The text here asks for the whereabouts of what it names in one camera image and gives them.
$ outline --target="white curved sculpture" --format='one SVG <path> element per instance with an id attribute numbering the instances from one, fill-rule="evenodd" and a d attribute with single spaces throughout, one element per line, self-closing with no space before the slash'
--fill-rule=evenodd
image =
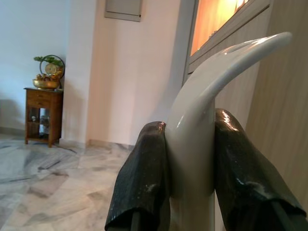
<path id="1" fill-rule="evenodd" d="M 290 42 L 283 32 L 224 49 L 205 60 L 177 95 L 166 125 L 172 163 L 170 230 L 214 230 L 215 97 L 235 77 Z"/>

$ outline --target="brass bowl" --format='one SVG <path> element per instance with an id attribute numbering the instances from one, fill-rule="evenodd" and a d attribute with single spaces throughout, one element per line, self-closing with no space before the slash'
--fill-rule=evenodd
<path id="1" fill-rule="evenodd" d="M 33 79 L 33 85 L 39 89 L 56 89 L 59 86 L 59 82 L 52 82 L 52 81 L 41 81 L 37 79 Z"/>

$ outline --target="cabinet drawer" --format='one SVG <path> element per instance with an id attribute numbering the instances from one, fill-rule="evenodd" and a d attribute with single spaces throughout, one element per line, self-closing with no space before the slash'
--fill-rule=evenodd
<path id="1" fill-rule="evenodd" d="M 49 101 L 51 99 L 51 95 L 49 92 L 39 92 L 39 91 L 28 91 L 27 92 L 28 99 L 36 99 L 36 100 L 44 100 Z"/>
<path id="2" fill-rule="evenodd" d="M 27 98 L 27 105 L 32 107 L 50 108 L 50 99 Z"/>

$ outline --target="glossy white surface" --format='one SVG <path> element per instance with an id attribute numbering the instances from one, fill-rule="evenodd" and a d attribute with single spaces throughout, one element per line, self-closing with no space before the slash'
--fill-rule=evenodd
<path id="1" fill-rule="evenodd" d="M 212 150 L 215 96 L 232 79 L 288 44 L 291 38 L 291 33 L 283 32 L 224 49 L 204 61 L 179 92 L 166 126 L 173 179 L 178 182 L 171 199 L 171 230 L 214 229 Z"/>

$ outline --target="wooden side table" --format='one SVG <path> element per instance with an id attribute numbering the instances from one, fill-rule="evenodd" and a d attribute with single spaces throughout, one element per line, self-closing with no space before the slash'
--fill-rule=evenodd
<path id="1" fill-rule="evenodd" d="M 40 90 L 24 88 L 26 90 L 26 135 L 28 141 L 47 142 L 52 144 L 61 137 L 63 91 Z"/>

